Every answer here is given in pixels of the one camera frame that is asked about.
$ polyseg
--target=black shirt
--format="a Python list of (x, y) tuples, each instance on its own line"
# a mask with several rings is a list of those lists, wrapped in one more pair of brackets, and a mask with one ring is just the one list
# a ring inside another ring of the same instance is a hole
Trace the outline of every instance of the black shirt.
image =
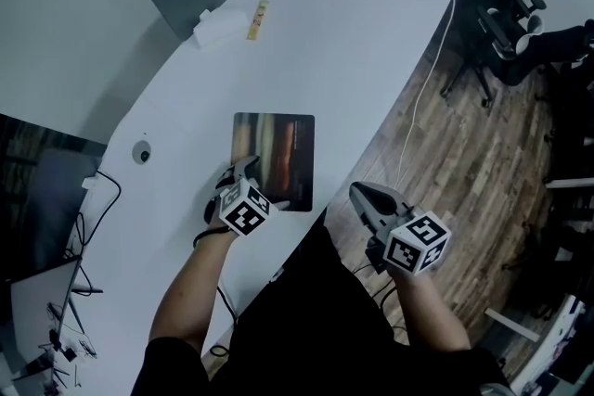
[[(316, 233), (320, 240), (328, 237), (322, 233)], [(322, 251), (318, 244), (245, 310), (228, 361), (210, 383), (190, 345), (155, 339), (147, 346), (133, 394), (321, 388), (459, 395), (480, 394), (484, 383), (507, 386), (488, 351), (440, 353), (396, 343), (357, 277), (335, 251), (324, 246)]]

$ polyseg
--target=monitor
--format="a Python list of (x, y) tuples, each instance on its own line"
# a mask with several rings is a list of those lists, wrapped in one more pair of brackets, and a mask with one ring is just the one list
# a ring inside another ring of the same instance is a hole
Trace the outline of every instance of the monitor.
[(51, 349), (50, 330), (59, 338), (80, 263), (77, 256), (10, 284), (15, 346), (26, 364)]

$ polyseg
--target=small yellow object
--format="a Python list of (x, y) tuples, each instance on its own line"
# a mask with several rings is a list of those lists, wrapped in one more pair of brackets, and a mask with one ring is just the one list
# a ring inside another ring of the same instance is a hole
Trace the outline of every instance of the small yellow object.
[(262, 25), (262, 20), (266, 13), (266, 9), (268, 8), (268, 4), (269, 2), (267, 0), (261, 0), (260, 4), (258, 4), (256, 13), (253, 16), (252, 25), (250, 26), (250, 31), (248, 32), (248, 40), (256, 40), (258, 38), (258, 31), (260, 30), (260, 25)]

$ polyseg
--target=wristband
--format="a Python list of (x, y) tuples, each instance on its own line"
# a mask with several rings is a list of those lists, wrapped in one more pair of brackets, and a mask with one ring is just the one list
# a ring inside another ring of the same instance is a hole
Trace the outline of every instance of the wristband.
[(196, 243), (198, 243), (205, 236), (214, 235), (214, 234), (222, 235), (223, 233), (228, 233), (229, 231), (231, 231), (231, 228), (229, 228), (228, 226), (221, 226), (220, 228), (207, 229), (206, 231), (202, 231), (199, 235), (197, 235), (194, 238), (193, 246), (194, 246), (194, 248), (196, 248)]

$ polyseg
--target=curved table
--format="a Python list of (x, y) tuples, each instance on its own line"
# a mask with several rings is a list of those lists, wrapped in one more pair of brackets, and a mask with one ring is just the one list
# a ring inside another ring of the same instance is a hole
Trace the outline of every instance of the curved table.
[[(259, 1), (225, 5), (250, 17)], [(113, 134), (101, 170), (123, 192), (84, 252), (84, 269), (105, 294), (74, 297), (98, 359), (77, 359), (83, 386), (71, 384), (69, 392), (132, 388), (161, 297), (205, 227), (203, 207), (229, 161), (233, 115), (316, 116), (313, 210), (280, 213), (273, 225), (238, 239), (227, 256), (221, 286), (240, 313), (351, 171), (450, 0), (269, 1), (255, 42), (242, 34), (204, 50), (192, 38), (180, 45)], [(139, 140), (152, 149), (144, 165), (132, 159)], [(97, 178), (81, 209), (87, 230), (116, 191)], [(206, 351), (231, 324), (217, 296)]]

